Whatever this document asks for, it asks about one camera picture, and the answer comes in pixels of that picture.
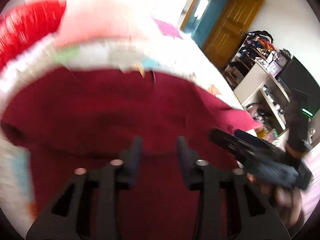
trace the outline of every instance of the black screen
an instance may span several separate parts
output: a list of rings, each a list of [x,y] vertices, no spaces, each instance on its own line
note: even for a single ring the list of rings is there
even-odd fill
[[[282,71],[279,79],[288,88],[293,98],[303,102],[303,108],[313,115],[316,114],[320,108],[320,87],[296,57],[293,57]]]

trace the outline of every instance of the patterned bedsheet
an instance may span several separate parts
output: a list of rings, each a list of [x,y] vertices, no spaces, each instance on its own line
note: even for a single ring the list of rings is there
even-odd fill
[[[57,51],[54,36],[49,35],[7,64],[0,77],[1,103],[5,106],[15,93],[60,63],[69,69],[170,73],[194,82],[232,108],[243,109],[221,73],[188,36],[181,36],[183,39],[163,36],[148,41],[99,40]],[[0,134],[0,206],[23,237],[37,216],[28,157],[26,149],[13,146]]]

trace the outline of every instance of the pink fabric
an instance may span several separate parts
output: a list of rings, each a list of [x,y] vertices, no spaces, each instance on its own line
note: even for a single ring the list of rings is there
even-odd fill
[[[158,25],[159,30],[164,36],[170,36],[170,37],[179,38],[183,40],[183,38],[180,36],[178,29],[174,27],[172,24],[166,23],[157,19],[154,19],[154,20]]]
[[[151,17],[114,0],[90,0],[72,6],[55,40],[57,48],[98,38],[148,39],[161,35]]]

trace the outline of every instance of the blue wall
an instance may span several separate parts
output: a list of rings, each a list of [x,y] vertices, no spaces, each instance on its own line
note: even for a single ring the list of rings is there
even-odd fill
[[[194,17],[195,11],[200,0],[197,1],[186,26],[183,28],[185,33],[192,33],[191,37],[199,47],[202,47],[208,37],[212,27],[219,18],[228,0],[210,0],[207,10],[200,20]]]

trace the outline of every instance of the door panel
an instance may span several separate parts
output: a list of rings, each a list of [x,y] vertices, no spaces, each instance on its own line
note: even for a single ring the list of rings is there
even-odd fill
[[[217,67],[223,68],[247,33],[264,0],[229,0],[202,50]]]

